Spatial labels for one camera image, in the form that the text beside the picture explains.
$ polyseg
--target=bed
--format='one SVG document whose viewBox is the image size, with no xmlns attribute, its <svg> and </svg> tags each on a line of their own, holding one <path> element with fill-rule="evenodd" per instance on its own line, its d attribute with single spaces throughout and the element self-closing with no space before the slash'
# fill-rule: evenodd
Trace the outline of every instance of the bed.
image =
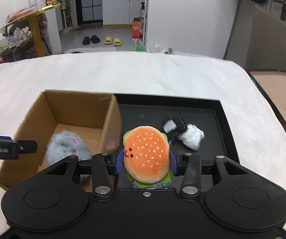
<svg viewBox="0 0 286 239">
<path fill-rule="evenodd" d="M 233 62 L 160 53 L 93 52 L 0 64 L 0 135 L 13 137 L 45 89 L 218 99 L 240 163 L 286 190 L 286 133 L 247 73 Z M 0 188 L 0 202 L 3 194 Z M 0 234 L 7 228 L 0 207 Z"/>
</svg>

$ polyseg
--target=gray plush mouse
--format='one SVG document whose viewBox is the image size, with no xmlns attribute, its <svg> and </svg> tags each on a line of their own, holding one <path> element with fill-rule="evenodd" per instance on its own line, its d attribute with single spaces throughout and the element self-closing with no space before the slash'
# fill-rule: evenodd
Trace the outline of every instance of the gray plush mouse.
<svg viewBox="0 0 286 239">
<path fill-rule="evenodd" d="M 79 160 L 92 158 L 91 152 L 77 134 L 63 130 L 53 135 L 46 152 L 47 166 L 70 155 L 78 156 Z"/>
</svg>

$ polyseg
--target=black clamp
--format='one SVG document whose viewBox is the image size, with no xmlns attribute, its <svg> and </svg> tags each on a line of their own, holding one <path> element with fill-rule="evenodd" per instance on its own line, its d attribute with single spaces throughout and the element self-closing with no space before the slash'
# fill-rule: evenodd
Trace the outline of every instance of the black clamp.
<svg viewBox="0 0 286 239">
<path fill-rule="evenodd" d="M 14 141 L 11 137 L 0 136 L 0 159 L 18 159 L 19 154 L 35 153 L 37 150 L 36 141 Z"/>
</svg>

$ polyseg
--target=slipper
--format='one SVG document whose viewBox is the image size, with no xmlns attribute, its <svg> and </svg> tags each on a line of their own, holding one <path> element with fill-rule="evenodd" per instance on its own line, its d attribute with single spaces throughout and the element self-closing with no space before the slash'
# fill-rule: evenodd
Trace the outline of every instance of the slipper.
<svg viewBox="0 0 286 239">
<path fill-rule="evenodd" d="M 122 45 L 122 42 L 118 37 L 116 37 L 113 41 L 113 46 L 116 47 L 116 46 L 120 46 L 120 45 Z"/>
<path fill-rule="evenodd" d="M 90 37 L 89 36 L 85 36 L 82 42 L 82 45 L 88 45 L 91 43 Z"/>
<path fill-rule="evenodd" d="M 101 40 L 99 39 L 99 37 L 96 36 L 96 35 L 93 35 L 93 36 L 91 37 L 91 41 L 92 41 L 93 44 L 96 44 L 96 43 L 100 43 L 100 42 L 101 42 Z"/>
<path fill-rule="evenodd" d="M 112 44 L 113 39 L 111 37 L 106 37 L 104 40 L 104 45 Z"/>
</svg>

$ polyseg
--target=cardboard box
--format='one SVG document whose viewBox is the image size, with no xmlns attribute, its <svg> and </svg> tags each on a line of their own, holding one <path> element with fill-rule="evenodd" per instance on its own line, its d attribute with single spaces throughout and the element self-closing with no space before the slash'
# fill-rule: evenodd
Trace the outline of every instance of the cardboard box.
<svg viewBox="0 0 286 239">
<path fill-rule="evenodd" d="M 143 35 L 141 33 L 142 29 L 142 18 L 134 18 L 132 21 L 132 38 L 142 38 Z"/>
<path fill-rule="evenodd" d="M 286 71 L 251 70 L 249 76 L 255 81 L 286 131 Z"/>
<path fill-rule="evenodd" d="M 47 167 L 45 152 L 53 134 L 67 130 L 78 134 L 92 155 L 112 153 L 121 141 L 122 119 L 113 94 L 64 90 L 40 93 L 29 109 L 14 140 L 35 140 L 34 154 L 4 160 L 0 187 L 7 190 Z M 83 186 L 91 191 L 91 181 Z"/>
</svg>

